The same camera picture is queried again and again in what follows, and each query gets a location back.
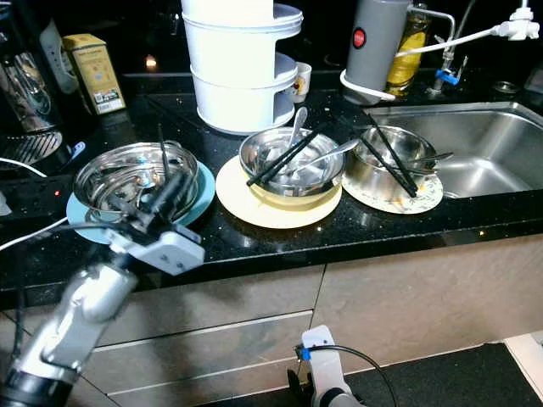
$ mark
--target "gray water filter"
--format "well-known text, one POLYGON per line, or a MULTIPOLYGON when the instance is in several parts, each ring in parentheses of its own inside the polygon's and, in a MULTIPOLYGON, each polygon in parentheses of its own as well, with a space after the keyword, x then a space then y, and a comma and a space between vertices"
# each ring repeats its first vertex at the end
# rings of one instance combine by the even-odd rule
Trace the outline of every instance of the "gray water filter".
MULTIPOLYGON (((345 79, 358 86, 382 91, 400 45, 411 0, 360 0, 350 37, 345 79)), ((344 89, 352 103, 373 105, 380 98, 344 89)))

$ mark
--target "white cup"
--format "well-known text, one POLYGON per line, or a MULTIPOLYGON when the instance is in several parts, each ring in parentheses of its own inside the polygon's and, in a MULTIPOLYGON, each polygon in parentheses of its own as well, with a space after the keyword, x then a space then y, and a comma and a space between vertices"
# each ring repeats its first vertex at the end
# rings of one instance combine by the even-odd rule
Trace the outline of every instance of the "white cup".
POLYGON ((298 74, 294 80, 294 84, 285 93, 288 94, 290 99, 294 103, 301 103, 305 100, 307 92, 309 91, 309 84, 311 82, 311 65, 297 62, 298 74))

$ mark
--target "light blue plate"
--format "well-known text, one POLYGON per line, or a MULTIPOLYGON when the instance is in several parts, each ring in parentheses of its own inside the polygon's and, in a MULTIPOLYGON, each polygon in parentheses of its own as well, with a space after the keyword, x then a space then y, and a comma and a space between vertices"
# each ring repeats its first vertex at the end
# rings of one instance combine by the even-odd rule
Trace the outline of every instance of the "light blue plate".
MULTIPOLYGON (((215 178, 209 168, 198 162, 198 196, 193 203, 191 209, 175 223, 181 223, 183 226, 190 225, 197 220, 205 210, 210 206, 213 197, 215 196, 215 178)), ((66 216, 68 222, 73 225, 75 223, 86 222, 85 216, 89 208, 79 202, 76 195, 72 193, 66 205, 66 216)), ((95 243, 109 244, 109 239, 103 235, 101 229, 83 229, 76 231, 77 234, 83 236, 87 240, 95 243)))

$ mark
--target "black countertop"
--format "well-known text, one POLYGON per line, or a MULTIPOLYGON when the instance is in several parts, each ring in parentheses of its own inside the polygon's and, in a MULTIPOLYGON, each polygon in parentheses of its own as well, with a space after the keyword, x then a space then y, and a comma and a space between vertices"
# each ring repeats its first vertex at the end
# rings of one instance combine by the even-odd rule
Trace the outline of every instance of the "black countertop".
MULTIPOLYGON (((165 138, 179 141, 216 176, 221 166, 238 153, 243 138, 213 131, 199 120, 187 79, 142 81, 139 78, 136 81, 132 78, 126 85, 128 109, 100 120, 85 139, 87 149, 71 170, 76 171, 98 153, 111 148, 130 142, 157 141, 156 126, 160 118, 141 95, 152 92, 155 100, 177 109, 188 120, 175 125, 162 118, 165 138)), ((349 129, 333 117, 343 115, 362 125, 364 119, 359 108, 339 94, 336 73, 317 76, 312 85, 305 102, 309 109, 305 127, 327 121, 329 127, 325 132, 338 142, 346 141, 349 129)), ((473 94, 447 101, 467 99, 476 101, 473 94)), ((479 96, 479 101, 487 100, 489 95, 479 96)), ((428 103, 417 97, 408 102, 428 103)), ((336 210, 323 220, 298 229, 278 231, 252 226, 236 218, 215 198, 190 226, 203 239, 204 266, 175 278, 142 266, 139 289, 540 233, 543 231, 541 202, 543 190, 444 198, 436 208, 420 215, 392 215, 369 208, 344 192, 336 210)), ((42 220, 28 230, 53 221, 42 220)), ((0 235, 0 243, 27 230, 12 228, 9 232, 0 235)), ((18 284, 25 287, 28 305, 57 302, 70 276, 90 259, 107 252, 105 246, 90 243, 73 231, 21 243, 0 252, 0 309, 16 305, 18 284)))

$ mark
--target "yellow box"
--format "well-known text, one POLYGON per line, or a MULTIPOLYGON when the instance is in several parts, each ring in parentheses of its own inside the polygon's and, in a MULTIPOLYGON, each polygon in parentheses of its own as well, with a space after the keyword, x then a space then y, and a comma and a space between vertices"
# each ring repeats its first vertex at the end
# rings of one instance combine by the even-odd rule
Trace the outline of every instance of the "yellow box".
POLYGON ((125 100, 111 66, 106 43, 91 34, 64 36, 62 40, 96 113, 123 109, 125 100))

